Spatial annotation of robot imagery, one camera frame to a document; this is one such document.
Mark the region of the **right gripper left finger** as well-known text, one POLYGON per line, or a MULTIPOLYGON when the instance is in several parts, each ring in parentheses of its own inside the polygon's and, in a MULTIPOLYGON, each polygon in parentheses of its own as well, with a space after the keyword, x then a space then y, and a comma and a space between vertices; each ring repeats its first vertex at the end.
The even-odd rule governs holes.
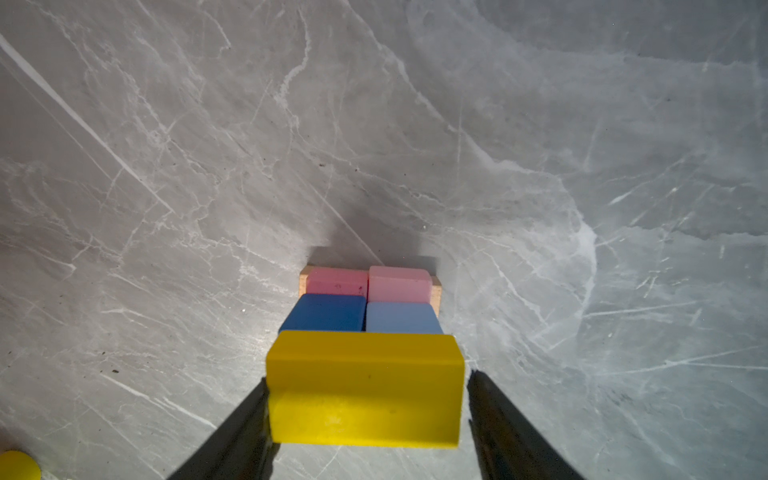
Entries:
POLYGON ((280 444, 272 439, 268 399, 269 390, 263 377, 168 479, 270 479, 280 444))

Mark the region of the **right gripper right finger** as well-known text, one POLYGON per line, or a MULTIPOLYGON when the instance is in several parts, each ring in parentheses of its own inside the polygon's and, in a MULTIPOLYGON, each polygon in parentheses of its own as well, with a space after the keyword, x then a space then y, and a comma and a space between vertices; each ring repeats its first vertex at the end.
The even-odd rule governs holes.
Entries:
POLYGON ((580 479, 578 473, 484 372, 467 384, 469 424, 484 479, 580 479))

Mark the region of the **yellow rectangular block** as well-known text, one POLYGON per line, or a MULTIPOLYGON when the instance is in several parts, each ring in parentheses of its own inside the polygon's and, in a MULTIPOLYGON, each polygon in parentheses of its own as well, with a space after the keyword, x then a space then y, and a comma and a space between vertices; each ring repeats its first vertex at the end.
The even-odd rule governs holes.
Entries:
POLYGON ((465 362, 444 334, 284 331, 266 356, 278 443, 459 444, 465 362))

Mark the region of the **dark blue cube block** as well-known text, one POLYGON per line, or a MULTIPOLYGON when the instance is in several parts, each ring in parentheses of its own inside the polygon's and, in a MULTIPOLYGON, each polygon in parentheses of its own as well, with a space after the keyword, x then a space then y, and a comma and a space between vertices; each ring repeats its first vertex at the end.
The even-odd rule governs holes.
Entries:
POLYGON ((366 304, 363 296, 307 293, 296 302, 279 332, 361 332, 366 304))

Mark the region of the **plain wooden plank block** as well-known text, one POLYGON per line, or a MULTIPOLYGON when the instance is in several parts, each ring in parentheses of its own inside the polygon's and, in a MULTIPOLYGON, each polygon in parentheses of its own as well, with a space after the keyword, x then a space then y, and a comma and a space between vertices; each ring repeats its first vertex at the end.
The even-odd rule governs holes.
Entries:
POLYGON ((430 297, 430 305, 432 306, 434 313, 436 316, 440 315, 440 309, 441 309, 441 300, 442 300, 442 283, 438 279, 437 276, 432 276, 432 288, 431 288, 431 297, 430 297))

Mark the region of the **light blue cube block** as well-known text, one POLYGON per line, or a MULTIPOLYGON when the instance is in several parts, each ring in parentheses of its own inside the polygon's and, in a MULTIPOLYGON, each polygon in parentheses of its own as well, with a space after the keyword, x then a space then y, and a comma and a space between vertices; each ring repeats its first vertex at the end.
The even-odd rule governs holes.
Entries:
POLYGON ((365 331, 391 334, 443 334, 439 320, 428 303, 370 302, 365 331))

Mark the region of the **engraved wooden plank block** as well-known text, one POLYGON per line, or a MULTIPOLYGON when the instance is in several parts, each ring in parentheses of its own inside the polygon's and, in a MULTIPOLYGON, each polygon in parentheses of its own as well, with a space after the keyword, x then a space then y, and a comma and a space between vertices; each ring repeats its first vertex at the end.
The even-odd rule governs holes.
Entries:
POLYGON ((307 265, 301 270, 299 274, 299 296, 303 296, 307 292, 308 278, 312 270, 313 267, 311 265, 307 265))

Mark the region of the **dark pink rectangular block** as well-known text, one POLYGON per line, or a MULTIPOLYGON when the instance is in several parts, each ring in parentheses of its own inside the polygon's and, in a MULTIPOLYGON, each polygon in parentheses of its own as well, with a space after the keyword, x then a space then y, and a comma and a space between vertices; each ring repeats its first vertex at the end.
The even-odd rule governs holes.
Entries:
POLYGON ((307 294, 368 295, 368 272, 329 267, 314 267, 307 277, 307 294))

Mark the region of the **light pink rectangular block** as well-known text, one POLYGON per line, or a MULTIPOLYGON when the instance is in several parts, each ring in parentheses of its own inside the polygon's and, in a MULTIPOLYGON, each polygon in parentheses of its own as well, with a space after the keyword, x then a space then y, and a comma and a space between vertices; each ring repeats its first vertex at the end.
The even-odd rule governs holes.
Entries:
POLYGON ((369 302, 426 303, 433 281, 424 269, 371 266, 368 273, 369 302))

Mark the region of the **yellow cylinder block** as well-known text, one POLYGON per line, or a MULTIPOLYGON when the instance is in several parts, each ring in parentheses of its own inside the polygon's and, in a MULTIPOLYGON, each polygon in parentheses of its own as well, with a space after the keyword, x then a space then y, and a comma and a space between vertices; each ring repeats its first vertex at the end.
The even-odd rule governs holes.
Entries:
POLYGON ((24 452, 11 450, 0 455, 0 480, 41 480, 37 462, 24 452))

